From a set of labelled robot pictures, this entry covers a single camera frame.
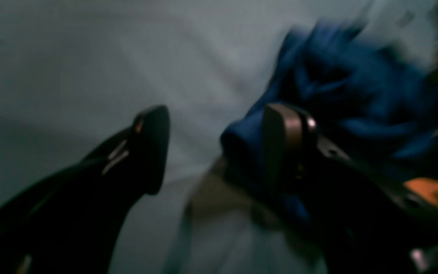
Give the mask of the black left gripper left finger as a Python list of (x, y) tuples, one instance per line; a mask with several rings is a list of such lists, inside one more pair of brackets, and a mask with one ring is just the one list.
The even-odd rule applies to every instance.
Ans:
[(169, 136), (168, 107), (145, 109), (0, 206), (0, 274), (106, 274), (129, 210), (162, 187)]

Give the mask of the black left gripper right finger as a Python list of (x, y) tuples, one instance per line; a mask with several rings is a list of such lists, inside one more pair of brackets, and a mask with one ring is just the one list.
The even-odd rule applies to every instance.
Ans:
[(267, 186), (300, 198), (330, 274), (438, 274), (438, 179), (376, 172), (298, 107), (268, 104), (262, 138)]

